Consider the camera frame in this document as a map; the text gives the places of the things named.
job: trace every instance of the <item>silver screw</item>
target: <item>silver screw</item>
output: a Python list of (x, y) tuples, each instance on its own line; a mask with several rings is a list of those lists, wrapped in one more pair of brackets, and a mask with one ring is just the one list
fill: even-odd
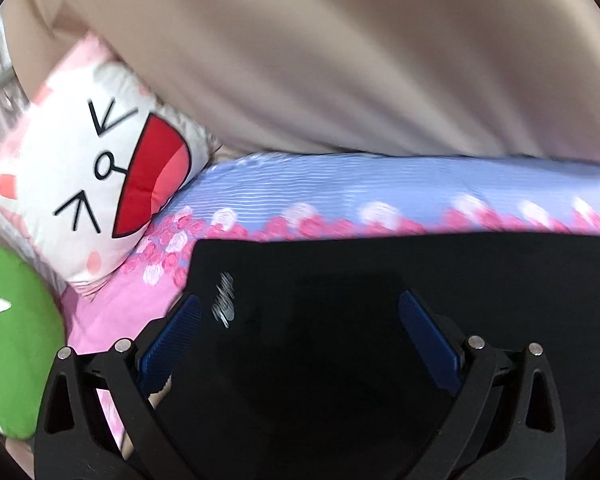
[(535, 356), (539, 356), (542, 355), (542, 352), (544, 351), (542, 349), (542, 346), (539, 343), (531, 343), (529, 345), (529, 351), (535, 355)]
[(58, 350), (58, 359), (67, 359), (71, 355), (71, 349), (68, 346), (63, 346)]
[(114, 345), (116, 352), (126, 352), (131, 348), (131, 341), (129, 339), (118, 339)]
[(474, 350), (482, 350), (485, 345), (484, 339), (482, 339), (479, 335), (472, 335), (467, 342)]

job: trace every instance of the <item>cartoon face pillow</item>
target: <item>cartoon face pillow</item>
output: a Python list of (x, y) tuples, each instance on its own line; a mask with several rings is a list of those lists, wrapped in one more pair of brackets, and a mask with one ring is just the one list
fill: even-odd
[(210, 152), (204, 128), (112, 58), (82, 40), (0, 150), (0, 211), (86, 295)]

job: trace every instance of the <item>green pillow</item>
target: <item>green pillow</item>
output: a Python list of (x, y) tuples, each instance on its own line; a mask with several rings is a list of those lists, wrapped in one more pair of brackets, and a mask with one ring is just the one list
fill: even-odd
[(63, 345), (64, 325), (46, 284), (0, 247), (0, 433), (34, 434), (46, 378)]

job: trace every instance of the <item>bed sheet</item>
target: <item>bed sheet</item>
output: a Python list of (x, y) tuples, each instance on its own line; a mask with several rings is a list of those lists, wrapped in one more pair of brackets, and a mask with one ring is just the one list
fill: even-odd
[[(483, 230), (600, 235), (600, 165), (532, 158), (259, 154), (203, 171), (93, 302), (62, 297), (78, 353), (135, 338), (179, 296), (200, 238), (257, 241)], [(123, 427), (100, 397), (118, 443)]]

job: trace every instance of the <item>cartoon mouth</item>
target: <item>cartoon mouth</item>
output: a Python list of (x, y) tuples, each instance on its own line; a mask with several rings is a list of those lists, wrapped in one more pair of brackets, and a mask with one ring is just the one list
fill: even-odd
[(191, 170), (191, 154), (178, 131), (149, 114), (126, 170), (112, 238), (139, 231), (169, 201)]

